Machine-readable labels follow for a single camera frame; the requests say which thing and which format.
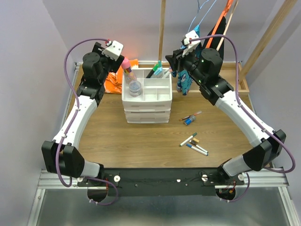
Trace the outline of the pink capped pen tube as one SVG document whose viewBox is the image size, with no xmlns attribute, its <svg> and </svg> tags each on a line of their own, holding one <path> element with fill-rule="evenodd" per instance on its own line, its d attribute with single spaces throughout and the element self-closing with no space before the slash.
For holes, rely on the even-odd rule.
<svg viewBox="0 0 301 226">
<path fill-rule="evenodd" d="M 136 76 L 132 70 L 131 64 L 129 59 L 127 59 L 126 57 L 124 58 L 121 67 L 123 69 L 124 75 L 125 75 L 125 82 L 126 84 L 131 83 L 132 81 L 136 81 Z"/>
</svg>

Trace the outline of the light blue highlighter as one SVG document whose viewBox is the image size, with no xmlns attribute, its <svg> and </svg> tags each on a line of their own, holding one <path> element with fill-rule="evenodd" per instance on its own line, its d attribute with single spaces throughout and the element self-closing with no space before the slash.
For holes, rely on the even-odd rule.
<svg viewBox="0 0 301 226">
<path fill-rule="evenodd" d="M 151 76 L 151 78 L 162 78 L 162 76 L 163 76 L 163 68 L 158 67 L 154 72 L 154 74 Z"/>
</svg>

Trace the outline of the black green highlighter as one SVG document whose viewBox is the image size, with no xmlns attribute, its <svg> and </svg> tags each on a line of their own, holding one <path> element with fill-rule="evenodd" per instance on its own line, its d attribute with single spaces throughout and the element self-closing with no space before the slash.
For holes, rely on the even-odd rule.
<svg viewBox="0 0 301 226">
<path fill-rule="evenodd" d="M 152 75 L 155 73 L 155 71 L 158 69 L 158 64 L 155 64 L 154 67 L 150 70 L 150 72 L 147 74 L 146 78 L 151 78 Z"/>
</svg>

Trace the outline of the clear jar of paperclips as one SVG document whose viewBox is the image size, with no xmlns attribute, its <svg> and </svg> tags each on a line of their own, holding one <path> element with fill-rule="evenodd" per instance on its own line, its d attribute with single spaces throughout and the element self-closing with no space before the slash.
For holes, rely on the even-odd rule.
<svg viewBox="0 0 301 226">
<path fill-rule="evenodd" d="M 142 85 L 139 81 L 131 81 L 129 83 L 129 94 L 132 97 L 138 97 L 142 94 Z"/>
</svg>

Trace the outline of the white plastic drawer organizer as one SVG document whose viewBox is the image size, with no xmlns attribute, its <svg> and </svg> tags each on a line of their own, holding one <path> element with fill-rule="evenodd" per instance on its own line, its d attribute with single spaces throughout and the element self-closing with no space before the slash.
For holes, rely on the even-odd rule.
<svg viewBox="0 0 301 226">
<path fill-rule="evenodd" d="M 130 91 L 126 75 L 122 81 L 122 104 L 128 123 L 155 124 L 168 123 L 172 104 L 172 76 L 147 78 L 150 68 L 134 68 L 137 79 L 134 85 L 138 96 Z"/>
</svg>

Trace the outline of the green capped white marker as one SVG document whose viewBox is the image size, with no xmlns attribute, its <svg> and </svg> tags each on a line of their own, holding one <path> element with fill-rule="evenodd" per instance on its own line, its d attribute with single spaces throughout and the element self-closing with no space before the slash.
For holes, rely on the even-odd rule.
<svg viewBox="0 0 301 226">
<path fill-rule="evenodd" d="M 193 139 L 197 135 L 197 132 L 193 133 L 191 136 L 189 136 L 187 139 L 185 139 L 183 142 L 179 144 L 179 147 L 182 147 L 186 145 L 191 139 Z"/>
</svg>

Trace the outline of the black capped white marker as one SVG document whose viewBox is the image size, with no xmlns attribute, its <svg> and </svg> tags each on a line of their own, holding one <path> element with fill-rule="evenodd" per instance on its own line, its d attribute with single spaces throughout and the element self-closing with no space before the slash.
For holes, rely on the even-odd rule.
<svg viewBox="0 0 301 226">
<path fill-rule="evenodd" d="M 203 152 L 205 152 L 205 153 L 208 153 L 208 151 L 207 151 L 206 149 L 204 149 L 204 148 L 202 148 L 201 146 L 198 145 L 198 142 L 196 142 L 196 141 L 194 141 L 194 140 L 190 140 L 190 143 L 191 143 L 192 145 L 194 145 L 196 148 L 198 148 L 199 150 L 201 150 L 201 151 L 203 151 Z"/>
</svg>

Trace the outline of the blue capped white marker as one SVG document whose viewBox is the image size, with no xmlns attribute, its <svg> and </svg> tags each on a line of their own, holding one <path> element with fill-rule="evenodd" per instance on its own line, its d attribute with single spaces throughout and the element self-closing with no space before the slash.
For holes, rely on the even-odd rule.
<svg viewBox="0 0 301 226">
<path fill-rule="evenodd" d="M 203 154 L 203 155 L 205 155 L 205 156 L 208 156 L 208 152 L 205 152 L 205 151 L 203 151 L 203 150 L 200 150 L 200 149 L 196 148 L 195 146 L 192 146 L 192 145 L 190 145 L 190 144 L 186 144 L 186 146 L 189 147 L 189 148 L 191 148 L 192 150 L 197 151 L 198 153 L 201 153 L 201 154 Z"/>
</svg>

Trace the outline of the peach capped white marker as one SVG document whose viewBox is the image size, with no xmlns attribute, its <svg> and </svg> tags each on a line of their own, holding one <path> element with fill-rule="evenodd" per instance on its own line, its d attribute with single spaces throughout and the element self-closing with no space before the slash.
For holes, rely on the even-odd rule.
<svg viewBox="0 0 301 226">
<path fill-rule="evenodd" d="M 162 78 L 166 78 L 168 76 L 168 73 L 169 73 L 169 70 L 165 70 L 162 75 Z"/>
</svg>

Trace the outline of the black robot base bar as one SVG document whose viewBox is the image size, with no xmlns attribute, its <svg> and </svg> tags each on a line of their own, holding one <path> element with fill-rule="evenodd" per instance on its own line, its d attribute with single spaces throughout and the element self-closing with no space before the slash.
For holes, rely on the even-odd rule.
<svg viewBox="0 0 301 226">
<path fill-rule="evenodd" d="M 218 186 L 244 185 L 235 176 L 224 176 L 217 168 L 105 168 L 102 177 L 110 182 L 83 179 L 79 187 L 108 188 L 119 196 L 214 196 Z"/>
</svg>

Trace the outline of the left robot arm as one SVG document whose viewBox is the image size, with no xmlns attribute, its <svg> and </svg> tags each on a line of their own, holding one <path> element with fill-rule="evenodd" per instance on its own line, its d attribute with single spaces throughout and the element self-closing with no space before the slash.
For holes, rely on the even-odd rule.
<svg viewBox="0 0 301 226">
<path fill-rule="evenodd" d="M 45 141 L 41 147 L 48 172 L 72 178 L 87 177 L 94 186 L 104 182 L 103 165 L 85 160 L 78 151 L 79 142 L 105 93 L 107 76 L 116 73 L 124 60 L 121 43 L 115 40 L 105 43 L 104 48 L 96 39 L 92 51 L 83 56 L 83 75 L 77 90 L 72 91 L 74 106 L 52 141 Z"/>
</svg>

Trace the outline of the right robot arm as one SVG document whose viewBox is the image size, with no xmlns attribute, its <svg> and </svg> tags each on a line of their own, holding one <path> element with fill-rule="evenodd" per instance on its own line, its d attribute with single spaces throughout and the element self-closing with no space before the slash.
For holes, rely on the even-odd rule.
<svg viewBox="0 0 301 226">
<path fill-rule="evenodd" d="M 193 52 L 185 54 L 183 49 L 178 49 L 165 58 L 173 71 L 188 72 L 199 85 L 202 96 L 228 115 L 252 146 L 251 150 L 217 168 L 219 183 L 228 184 L 234 176 L 245 171 L 260 171 L 280 155 L 279 141 L 284 142 L 286 134 L 267 126 L 236 96 L 234 88 L 219 75 L 223 60 L 216 49 L 202 50 L 199 58 Z"/>
</svg>

